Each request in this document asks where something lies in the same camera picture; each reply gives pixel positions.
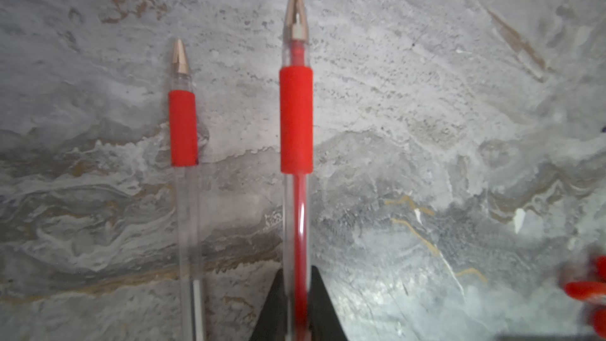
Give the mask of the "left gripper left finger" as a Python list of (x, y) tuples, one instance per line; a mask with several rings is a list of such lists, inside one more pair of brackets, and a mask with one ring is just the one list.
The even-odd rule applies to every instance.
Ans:
[(284, 341), (287, 299), (283, 270), (277, 271), (249, 341)]

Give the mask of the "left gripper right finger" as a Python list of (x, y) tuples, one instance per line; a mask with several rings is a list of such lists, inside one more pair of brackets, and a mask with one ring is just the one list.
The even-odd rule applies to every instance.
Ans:
[(311, 267), (309, 329), (313, 341), (348, 340), (317, 266)]

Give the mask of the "red gel pen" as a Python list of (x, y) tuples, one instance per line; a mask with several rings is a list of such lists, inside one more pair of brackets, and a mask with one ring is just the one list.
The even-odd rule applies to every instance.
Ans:
[(593, 330), (595, 333), (601, 337), (601, 339), (606, 339), (606, 309), (596, 309), (593, 313), (593, 317), (591, 320)]
[(279, 71), (280, 157), (284, 178), (282, 268), (286, 340), (311, 340), (308, 180), (312, 173), (313, 72), (304, 0), (288, 0)]
[(174, 42), (168, 110), (178, 224), (181, 338), (204, 340), (206, 331), (200, 266), (197, 108), (186, 49), (181, 39)]
[(564, 286), (564, 291), (574, 300), (604, 305), (605, 287), (606, 284), (603, 282), (578, 281), (566, 284)]

